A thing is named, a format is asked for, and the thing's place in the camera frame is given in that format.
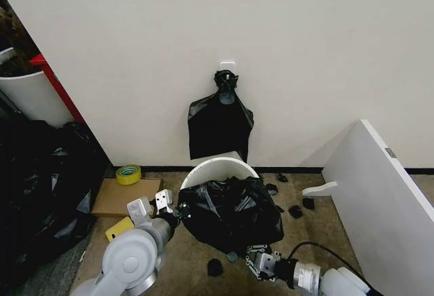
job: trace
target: white cylinder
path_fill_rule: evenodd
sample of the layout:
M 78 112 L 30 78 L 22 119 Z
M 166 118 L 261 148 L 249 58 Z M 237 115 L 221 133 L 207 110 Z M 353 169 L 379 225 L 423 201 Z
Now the white cylinder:
M 13 48 L 1 51 L 0 64 L 14 55 Z M 55 127 L 73 121 L 73 116 L 42 71 L 19 77 L 0 77 L 0 90 L 29 119 L 43 119 Z
M 256 177 L 258 174 L 252 167 L 241 160 L 230 157 L 217 157 L 202 162 L 196 166 L 182 182 L 181 189 L 195 186 L 211 180 L 224 181 L 230 177 L 246 179 L 247 177 Z

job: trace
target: black baseboard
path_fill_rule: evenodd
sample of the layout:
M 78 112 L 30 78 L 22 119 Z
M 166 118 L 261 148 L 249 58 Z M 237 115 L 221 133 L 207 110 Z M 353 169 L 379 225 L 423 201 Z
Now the black baseboard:
M 434 175 L 434 168 L 405 168 L 410 175 Z
M 141 166 L 142 172 L 190 172 L 194 166 Z M 256 172 L 286 174 L 321 174 L 323 167 L 253 167 Z M 434 175 L 434 168 L 406 168 L 408 174 Z
M 255 172 L 282 172 L 285 174 L 321 174 L 323 167 L 253 167 Z

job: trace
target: red object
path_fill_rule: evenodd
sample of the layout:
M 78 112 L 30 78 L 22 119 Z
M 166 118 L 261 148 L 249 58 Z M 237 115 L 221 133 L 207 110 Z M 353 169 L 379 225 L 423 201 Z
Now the red object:
M 66 108 L 74 117 L 74 120 L 76 122 L 85 123 L 83 116 L 81 116 L 79 110 L 76 108 L 71 98 L 69 98 L 68 93 L 63 88 L 62 84 L 59 82 L 57 77 L 54 75 L 52 68 L 48 65 L 43 55 L 42 54 L 36 55 L 34 58 L 31 59 L 30 64 L 41 67 L 42 71 L 47 76 L 48 81 L 50 81 L 53 88 L 57 91 L 59 97 L 63 100 L 63 103 L 65 104 Z

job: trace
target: tape roll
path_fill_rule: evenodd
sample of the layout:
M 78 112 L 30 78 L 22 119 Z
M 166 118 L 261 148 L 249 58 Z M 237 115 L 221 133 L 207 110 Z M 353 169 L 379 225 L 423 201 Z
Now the tape roll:
M 116 170 L 116 180 L 121 185 L 131 185 L 142 178 L 142 171 L 137 165 L 127 165 Z

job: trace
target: black garbage bag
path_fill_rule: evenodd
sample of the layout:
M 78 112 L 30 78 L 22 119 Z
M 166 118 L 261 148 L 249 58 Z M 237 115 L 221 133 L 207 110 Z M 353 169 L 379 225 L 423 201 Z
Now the black garbage bag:
M 107 158 L 84 124 L 0 122 L 0 290 L 87 236 Z
M 235 93 L 238 76 L 218 71 L 214 81 L 218 91 L 196 100 L 189 109 L 190 158 L 202 158 L 236 151 L 247 161 L 253 113 Z
M 261 179 L 232 177 L 182 189 L 191 218 L 184 226 L 198 241 L 218 250 L 245 255 L 247 246 L 271 244 L 283 238 L 280 212 Z

